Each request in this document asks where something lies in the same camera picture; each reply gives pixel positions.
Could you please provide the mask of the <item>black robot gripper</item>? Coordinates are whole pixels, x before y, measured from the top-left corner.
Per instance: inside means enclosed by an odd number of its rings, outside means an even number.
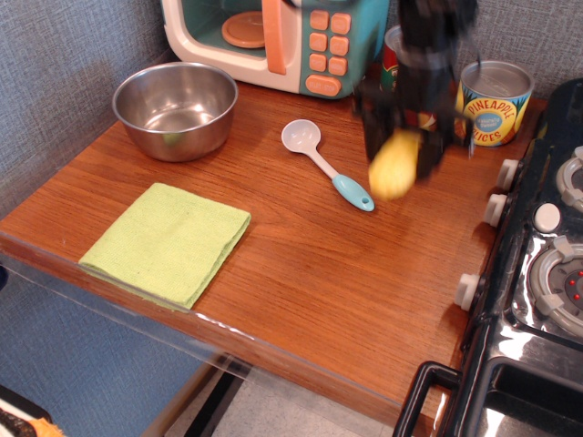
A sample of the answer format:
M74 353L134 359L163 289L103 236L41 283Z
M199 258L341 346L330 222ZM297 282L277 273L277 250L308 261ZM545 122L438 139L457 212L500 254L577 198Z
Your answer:
M455 121L462 115L455 109L450 94L454 80L455 48L451 45L434 51L407 46L401 39L397 51L396 89L382 90L381 84L365 78L354 90L353 112L363 121L365 152L372 162L381 147L397 128L418 131L420 146L416 164L416 181L429 178L440 165L448 146L457 144L473 152L472 134L460 138ZM405 110L433 113L436 131L408 125Z

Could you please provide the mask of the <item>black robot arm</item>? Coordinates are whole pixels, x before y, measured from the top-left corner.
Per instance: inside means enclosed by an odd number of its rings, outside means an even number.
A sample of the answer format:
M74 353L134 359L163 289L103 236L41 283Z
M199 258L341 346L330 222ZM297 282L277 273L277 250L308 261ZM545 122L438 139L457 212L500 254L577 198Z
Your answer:
M475 1L401 1L401 48L394 90L365 79L354 91L363 121L369 183L378 195L398 197L438 166L448 146L472 146L455 136L451 87L457 47L475 22Z

